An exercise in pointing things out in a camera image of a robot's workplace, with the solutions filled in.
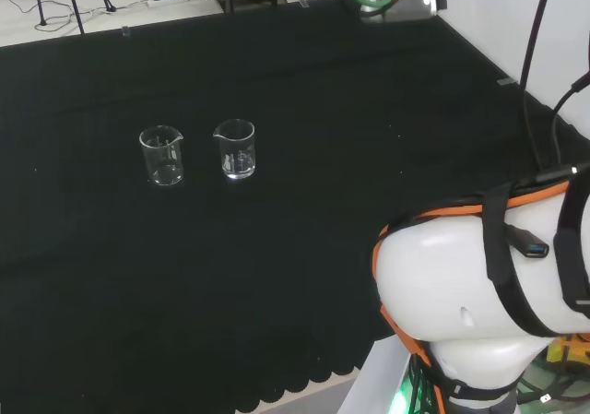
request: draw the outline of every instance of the floor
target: floor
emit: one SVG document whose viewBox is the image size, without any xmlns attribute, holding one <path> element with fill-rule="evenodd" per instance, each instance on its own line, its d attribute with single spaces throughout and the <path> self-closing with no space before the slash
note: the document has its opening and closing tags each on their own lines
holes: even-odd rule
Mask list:
<svg viewBox="0 0 590 414">
<path fill-rule="evenodd" d="M 42 0 L 46 1 L 42 6 L 45 17 L 49 19 L 45 27 L 38 25 L 37 0 L 10 1 L 0 0 L 0 46 L 78 34 L 70 0 Z M 102 0 L 77 0 L 86 32 L 223 13 L 216 0 L 188 0 L 168 6 L 148 6 L 147 0 L 111 1 L 118 8 L 115 13 L 108 13 Z M 237 1 L 236 6 L 245 9 L 253 4 Z"/>
</svg>

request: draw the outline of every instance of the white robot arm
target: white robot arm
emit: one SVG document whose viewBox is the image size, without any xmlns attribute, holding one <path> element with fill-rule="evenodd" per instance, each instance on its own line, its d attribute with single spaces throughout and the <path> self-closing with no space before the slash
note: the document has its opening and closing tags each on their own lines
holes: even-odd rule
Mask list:
<svg viewBox="0 0 590 414">
<path fill-rule="evenodd" d="M 491 220 L 505 222 L 501 240 L 484 230 L 484 196 L 483 209 L 421 214 L 376 247 L 383 307 L 405 335 L 428 345 L 447 383 L 448 414 L 519 412 L 514 387 L 531 360 L 558 335 L 590 332 L 590 171 L 568 179 L 521 190 L 532 194 L 513 189 L 510 204 L 524 205 L 505 216 L 488 208 Z M 508 288 L 490 271 L 494 243 L 512 259 Z"/>
</svg>

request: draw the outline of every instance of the glass beaker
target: glass beaker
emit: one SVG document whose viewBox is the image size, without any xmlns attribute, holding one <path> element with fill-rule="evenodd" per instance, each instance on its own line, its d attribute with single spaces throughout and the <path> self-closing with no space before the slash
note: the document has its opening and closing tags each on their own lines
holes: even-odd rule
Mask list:
<svg viewBox="0 0 590 414">
<path fill-rule="evenodd" d="M 147 176 L 155 185 L 174 185 L 183 178 L 182 140 L 178 130 L 166 125 L 153 126 L 139 135 Z"/>
<path fill-rule="evenodd" d="M 221 169 L 230 179 L 245 179 L 254 173 L 254 125 L 242 119 L 230 119 L 213 133 L 219 142 Z"/>
</svg>

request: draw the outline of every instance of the table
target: table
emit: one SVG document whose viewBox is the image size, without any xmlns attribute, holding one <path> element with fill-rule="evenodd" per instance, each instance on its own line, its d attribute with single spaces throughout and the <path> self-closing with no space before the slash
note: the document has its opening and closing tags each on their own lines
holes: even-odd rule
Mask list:
<svg viewBox="0 0 590 414">
<path fill-rule="evenodd" d="M 532 172 L 516 86 L 438 18 L 313 1 L 6 47 L 0 68 L 6 412 L 231 413 L 349 373 L 390 334 L 383 225 Z M 231 184 L 212 133 L 235 117 L 257 168 Z M 147 181 L 154 124 L 184 134 L 179 188 Z"/>
</svg>

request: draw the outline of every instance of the yellow component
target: yellow component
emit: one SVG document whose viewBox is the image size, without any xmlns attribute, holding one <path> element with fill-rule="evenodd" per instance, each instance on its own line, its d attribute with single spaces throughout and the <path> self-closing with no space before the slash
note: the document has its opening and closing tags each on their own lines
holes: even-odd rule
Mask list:
<svg viewBox="0 0 590 414">
<path fill-rule="evenodd" d="M 570 341 L 566 337 L 560 337 L 551 343 L 547 351 L 547 361 L 550 363 L 561 362 L 563 350 L 566 346 L 570 347 L 568 361 L 577 361 L 584 365 L 590 365 L 590 358 L 586 355 L 586 352 L 590 350 L 590 342 L 585 341 L 578 335 L 574 335 L 573 340 Z"/>
</svg>

